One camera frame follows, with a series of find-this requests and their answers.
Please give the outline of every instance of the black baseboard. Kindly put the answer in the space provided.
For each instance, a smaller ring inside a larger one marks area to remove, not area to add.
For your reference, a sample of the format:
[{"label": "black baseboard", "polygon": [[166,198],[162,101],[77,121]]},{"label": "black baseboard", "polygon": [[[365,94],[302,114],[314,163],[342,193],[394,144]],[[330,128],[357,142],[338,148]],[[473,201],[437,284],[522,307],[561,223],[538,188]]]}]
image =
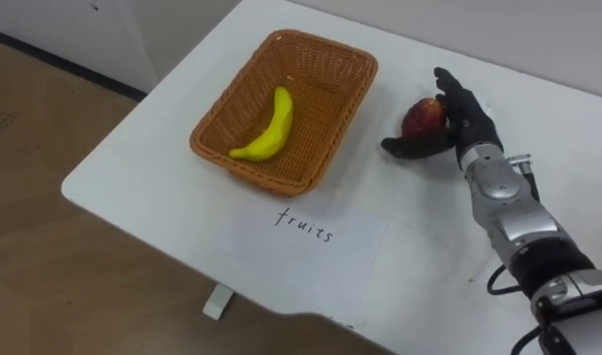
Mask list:
[{"label": "black baseboard", "polygon": [[0,43],[5,44],[11,48],[19,50],[26,55],[29,55],[35,59],[38,59],[44,63],[52,65],[56,68],[62,69],[68,73],[78,76],[82,79],[88,80],[91,83],[97,84],[103,88],[114,91],[125,97],[131,98],[137,102],[143,101],[147,94],[144,92],[134,89],[131,86],[125,85],[117,80],[111,79],[105,75],[94,72],[81,65],[75,64],[64,58],[58,57],[57,55],[51,54],[40,48],[34,47],[21,40],[15,39],[11,36],[0,34]]}]

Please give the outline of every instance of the yellow banana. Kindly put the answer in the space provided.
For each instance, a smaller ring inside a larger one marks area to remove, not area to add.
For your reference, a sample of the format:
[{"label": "yellow banana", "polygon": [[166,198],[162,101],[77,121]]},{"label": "yellow banana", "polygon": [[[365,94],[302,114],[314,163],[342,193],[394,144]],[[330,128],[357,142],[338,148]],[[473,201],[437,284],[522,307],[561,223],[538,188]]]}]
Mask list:
[{"label": "yellow banana", "polygon": [[292,97],[285,88],[274,90],[274,113],[268,128],[244,148],[232,149],[229,157],[236,160],[263,162],[285,145],[292,126]]}]

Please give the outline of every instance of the white wall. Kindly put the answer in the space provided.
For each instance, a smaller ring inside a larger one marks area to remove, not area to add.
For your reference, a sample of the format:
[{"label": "white wall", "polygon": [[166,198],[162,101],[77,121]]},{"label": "white wall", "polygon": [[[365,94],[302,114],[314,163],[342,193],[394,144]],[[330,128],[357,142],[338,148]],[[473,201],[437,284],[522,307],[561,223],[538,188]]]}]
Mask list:
[{"label": "white wall", "polygon": [[292,0],[602,96],[602,0]]},{"label": "white wall", "polygon": [[143,45],[164,78],[240,0],[132,0]]},{"label": "white wall", "polygon": [[159,79],[116,3],[0,0],[1,32],[149,92]]}]

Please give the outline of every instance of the tabletop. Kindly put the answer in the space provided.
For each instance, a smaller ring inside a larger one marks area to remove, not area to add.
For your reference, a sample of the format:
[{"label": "tabletop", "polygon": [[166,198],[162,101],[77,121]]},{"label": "tabletop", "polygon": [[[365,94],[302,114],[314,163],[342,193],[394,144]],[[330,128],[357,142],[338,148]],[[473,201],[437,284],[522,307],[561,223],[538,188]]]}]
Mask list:
[{"label": "tabletop", "polygon": [[[193,154],[199,119],[266,36],[296,29],[372,53],[379,71],[315,191],[390,221],[346,319],[216,246],[228,208],[270,199]],[[398,164],[379,142],[448,68],[480,93],[509,155],[531,153],[543,203],[602,268],[602,98],[282,0],[242,1],[62,185],[78,205],[278,313],[315,313],[397,353],[506,353],[536,324],[521,294],[491,297],[499,266],[454,153]],[[512,282],[502,277],[501,283]],[[527,354],[538,354],[535,344]]]}]

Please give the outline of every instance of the brown wicker basket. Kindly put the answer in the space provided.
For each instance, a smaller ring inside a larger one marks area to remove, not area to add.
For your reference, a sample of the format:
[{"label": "brown wicker basket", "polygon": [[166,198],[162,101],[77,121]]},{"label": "brown wicker basket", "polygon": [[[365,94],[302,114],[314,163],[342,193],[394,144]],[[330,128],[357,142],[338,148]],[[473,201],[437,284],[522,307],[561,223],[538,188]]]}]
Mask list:
[{"label": "brown wicker basket", "polygon": [[[292,30],[272,33],[202,118],[190,138],[200,157],[268,191],[294,196],[314,188],[328,168],[378,70],[369,53]],[[269,125],[274,88],[292,95],[284,148],[261,163],[235,161]]]}]

